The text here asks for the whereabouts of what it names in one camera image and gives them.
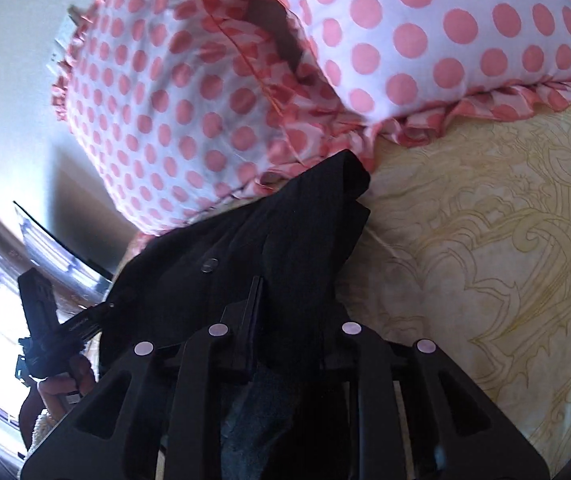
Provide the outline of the person's left hand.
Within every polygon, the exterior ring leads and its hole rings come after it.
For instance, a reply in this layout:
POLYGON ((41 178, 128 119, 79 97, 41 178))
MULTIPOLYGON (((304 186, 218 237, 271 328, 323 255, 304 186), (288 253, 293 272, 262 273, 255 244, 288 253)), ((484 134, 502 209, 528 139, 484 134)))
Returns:
POLYGON ((59 422, 68 413, 68 407, 63 403, 64 396, 74 392, 86 396, 95 385, 90 361, 82 354, 77 354, 69 360, 67 374, 40 380, 37 390, 51 417, 59 422))

